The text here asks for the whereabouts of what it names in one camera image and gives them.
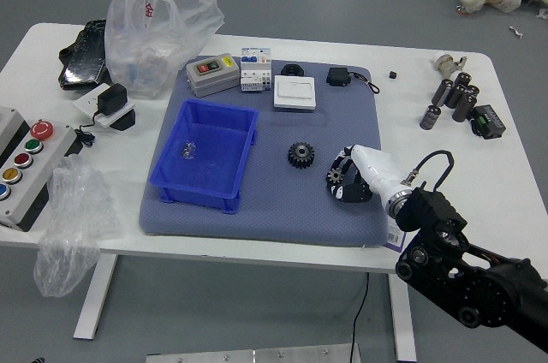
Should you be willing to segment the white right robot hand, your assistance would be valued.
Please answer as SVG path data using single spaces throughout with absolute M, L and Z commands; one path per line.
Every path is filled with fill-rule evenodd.
M 390 154 L 353 145 L 338 153 L 326 182 L 331 195 L 343 203 L 366 203 L 377 194 L 388 211 L 411 194 L 403 177 Z

